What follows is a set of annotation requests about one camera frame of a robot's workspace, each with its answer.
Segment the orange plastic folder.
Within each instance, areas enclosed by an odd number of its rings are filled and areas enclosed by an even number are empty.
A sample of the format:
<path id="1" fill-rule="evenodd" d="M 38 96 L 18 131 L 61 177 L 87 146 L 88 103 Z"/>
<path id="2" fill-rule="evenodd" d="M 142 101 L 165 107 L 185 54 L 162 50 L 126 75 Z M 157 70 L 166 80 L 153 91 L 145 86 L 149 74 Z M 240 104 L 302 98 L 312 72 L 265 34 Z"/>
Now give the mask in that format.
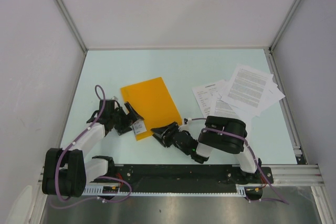
<path id="1" fill-rule="evenodd" d="M 151 129 L 170 123 L 182 124 L 180 113 L 161 77 L 121 88 L 124 102 L 128 102 L 143 117 L 135 123 L 135 139 L 152 135 Z"/>

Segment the printed paper sheet front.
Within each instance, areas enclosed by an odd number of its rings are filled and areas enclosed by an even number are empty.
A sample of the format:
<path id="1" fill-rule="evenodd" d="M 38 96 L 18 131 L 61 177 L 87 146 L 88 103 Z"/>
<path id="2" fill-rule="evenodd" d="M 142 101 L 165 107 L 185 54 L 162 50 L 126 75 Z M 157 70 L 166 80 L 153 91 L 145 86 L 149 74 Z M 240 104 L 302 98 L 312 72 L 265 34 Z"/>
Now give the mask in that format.
<path id="1" fill-rule="evenodd" d="M 238 119 L 243 121 L 246 124 L 251 123 L 251 118 L 249 117 L 240 117 L 226 102 L 223 102 L 221 100 L 212 100 L 210 111 L 210 116 L 217 116 L 217 117 L 223 117 L 223 118 L 232 118 L 232 119 Z"/>

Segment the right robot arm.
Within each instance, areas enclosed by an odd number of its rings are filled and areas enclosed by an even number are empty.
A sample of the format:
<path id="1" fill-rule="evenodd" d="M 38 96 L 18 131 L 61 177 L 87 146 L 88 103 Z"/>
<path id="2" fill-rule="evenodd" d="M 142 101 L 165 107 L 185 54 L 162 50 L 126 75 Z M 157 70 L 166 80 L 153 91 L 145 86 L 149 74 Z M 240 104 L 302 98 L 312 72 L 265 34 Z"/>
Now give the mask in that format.
<path id="1" fill-rule="evenodd" d="M 204 121 L 197 139 L 191 136 L 188 125 L 193 121 Z M 216 149 L 236 156 L 243 179 L 254 183 L 261 177 L 261 160 L 251 149 L 247 139 L 246 123 L 240 119 L 220 116 L 189 118 L 179 126 L 172 122 L 163 127 L 151 129 L 152 136 L 163 146 L 174 146 L 192 160 L 203 164 Z"/>

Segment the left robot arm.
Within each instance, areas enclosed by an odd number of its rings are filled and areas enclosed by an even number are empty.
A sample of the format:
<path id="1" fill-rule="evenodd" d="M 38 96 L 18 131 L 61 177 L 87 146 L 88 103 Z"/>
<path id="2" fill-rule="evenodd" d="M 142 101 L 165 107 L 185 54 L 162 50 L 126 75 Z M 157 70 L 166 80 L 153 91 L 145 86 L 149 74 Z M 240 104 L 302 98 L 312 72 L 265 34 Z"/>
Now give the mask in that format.
<path id="1" fill-rule="evenodd" d="M 126 102 L 101 100 L 85 125 L 85 129 L 67 147 L 50 148 L 45 156 L 42 192 L 62 199 L 80 197 L 90 182 L 110 182 L 117 178 L 114 160 L 109 156 L 94 156 L 85 161 L 91 149 L 112 130 L 123 135 L 144 118 Z"/>

